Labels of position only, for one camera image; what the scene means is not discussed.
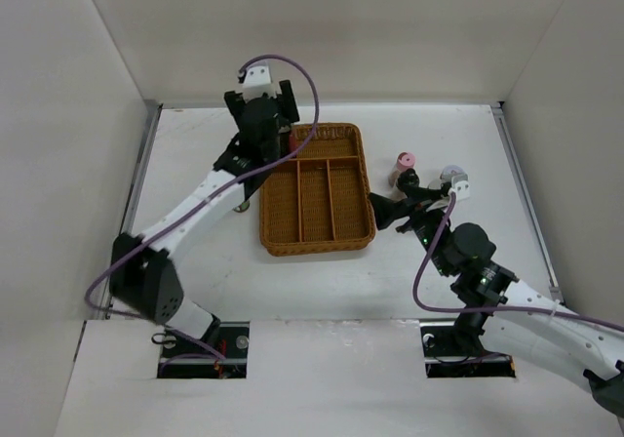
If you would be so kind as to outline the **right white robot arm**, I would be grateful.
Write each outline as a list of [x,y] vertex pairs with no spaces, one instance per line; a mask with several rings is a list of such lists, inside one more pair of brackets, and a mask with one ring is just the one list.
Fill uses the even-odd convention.
[[483,350],[521,358],[576,384],[611,414],[623,415],[623,328],[583,316],[538,293],[513,271],[496,263],[495,245],[477,224],[450,223],[465,193],[446,184],[415,188],[393,201],[372,193],[377,229],[400,219],[397,232],[413,233],[440,275],[462,302],[452,343],[461,353]]

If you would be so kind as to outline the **dark soy sauce bottle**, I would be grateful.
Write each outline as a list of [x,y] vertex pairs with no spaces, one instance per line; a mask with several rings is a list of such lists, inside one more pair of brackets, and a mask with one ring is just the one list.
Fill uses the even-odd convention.
[[294,133],[289,134],[288,145],[289,145],[289,153],[294,153],[298,149],[298,141]]

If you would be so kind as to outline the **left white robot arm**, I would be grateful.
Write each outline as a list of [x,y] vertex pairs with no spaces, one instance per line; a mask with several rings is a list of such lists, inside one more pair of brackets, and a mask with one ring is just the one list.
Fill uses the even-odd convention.
[[185,254],[227,213],[247,202],[270,175],[269,165],[290,152],[299,113],[288,80],[229,91],[225,103],[238,131],[196,189],[151,227],[120,234],[113,243],[111,296],[142,318],[175,330],[201,358],[218,347],[219,319],[184,292],[177,267]]

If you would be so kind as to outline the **black grinder pepper bottle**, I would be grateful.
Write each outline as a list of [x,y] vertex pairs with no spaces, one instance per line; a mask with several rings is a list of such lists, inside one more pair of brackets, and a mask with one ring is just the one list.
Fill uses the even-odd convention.
[[395,186],[401,193],[412,197],[420,189],[420,178],[414,168],[408,168],[398,175]]

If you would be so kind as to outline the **yellow cap red sauce bottle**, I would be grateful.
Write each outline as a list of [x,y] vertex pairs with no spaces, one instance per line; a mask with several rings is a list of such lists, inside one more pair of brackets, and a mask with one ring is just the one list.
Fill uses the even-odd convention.
[[244,201],[242,204],[236,206],[234,208],[234,211],[236,213],[243,213],[245,212],[248,208],[250,207],[250,202],[249,201]]

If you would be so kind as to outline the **pink lid spice jar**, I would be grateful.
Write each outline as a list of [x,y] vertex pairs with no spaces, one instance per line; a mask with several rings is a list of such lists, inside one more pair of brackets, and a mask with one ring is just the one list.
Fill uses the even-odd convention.
[[413,169],[415,165],[415,156],[410,152],[401,152],[394,163],[391,172],[388,175],[388,184],[391,187],[396,185],[397,179],[402,172]]

